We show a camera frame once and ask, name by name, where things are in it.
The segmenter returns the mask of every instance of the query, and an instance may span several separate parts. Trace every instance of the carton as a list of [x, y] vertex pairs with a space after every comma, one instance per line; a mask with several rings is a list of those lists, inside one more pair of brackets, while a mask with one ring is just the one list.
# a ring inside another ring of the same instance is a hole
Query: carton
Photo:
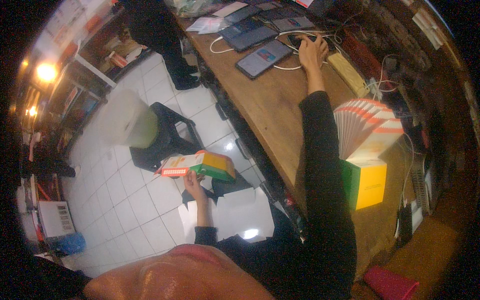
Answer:
[[200, 150], [193, 155], [172, 156], [155, 172], [164, 177], [185, 176], [189, 170], [227, 182], [235, 181], [235, 169], [230, 157]]

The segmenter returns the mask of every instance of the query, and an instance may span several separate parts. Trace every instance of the black sleeve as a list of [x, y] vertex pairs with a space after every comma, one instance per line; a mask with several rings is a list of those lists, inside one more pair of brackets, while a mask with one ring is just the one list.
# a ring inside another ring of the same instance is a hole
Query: black sleeve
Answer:
[[346, 299], [355, 277], [355, 231], [341, 181], [338, 134], [326, 92], [300, 104], [305, 146], [305, 191], [315, 281], [325, 299]]
[[213, 246], [216, 245], [215, 227], [195, 227], [195, 244]]

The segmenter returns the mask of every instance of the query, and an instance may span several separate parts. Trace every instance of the cardboard box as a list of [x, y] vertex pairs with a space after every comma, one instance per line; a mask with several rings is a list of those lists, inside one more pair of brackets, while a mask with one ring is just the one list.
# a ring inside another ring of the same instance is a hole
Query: cardboard box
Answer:
[[235, 169], [230, 157], [200, 150], [193, 155], [168, 158], [156, 173], [166, 177], [185, 176], [189, 170], [227, 182], [235, 181]]
[[384, 199], [387, 164], [380, 159], [341, 160], [342, 179], [350, 209], [357, 210]]

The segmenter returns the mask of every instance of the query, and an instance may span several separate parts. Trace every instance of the phone case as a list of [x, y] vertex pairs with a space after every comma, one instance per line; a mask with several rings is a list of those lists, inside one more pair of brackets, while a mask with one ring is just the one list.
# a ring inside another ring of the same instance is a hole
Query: phone case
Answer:
[[341, 55], [335, 53], [327, 58], [327, 62], [334, 68], [335, 71], [343, 78], [349, 85], [352, 91], [358, 98], [365, 97], [370, 89], [363, 78], [357, 73], [352, 65]]

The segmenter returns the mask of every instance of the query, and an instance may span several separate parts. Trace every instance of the skin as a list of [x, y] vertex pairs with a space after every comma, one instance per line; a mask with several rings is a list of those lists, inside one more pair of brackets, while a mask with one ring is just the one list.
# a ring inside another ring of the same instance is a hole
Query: skin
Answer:
[[[308, 93], [324, 91], [320, 70], [328, 53], [327, 43], [317, 36], [312, 42], [301, 36], [300, 63], [308, 78]], [[212, 226], [209, 201], [200, 186], [201, 177], [189, 172], [185, 189], [198, 206], [198, 226]], [[182, 252], [194, 247], [212, 259]], [[90, 299], [273, 299], [253, 277], [241, 270], [220, 250], [204, 245], [177, 246], [171, 251], [108, 271], [92, 279], [84, 294]]]

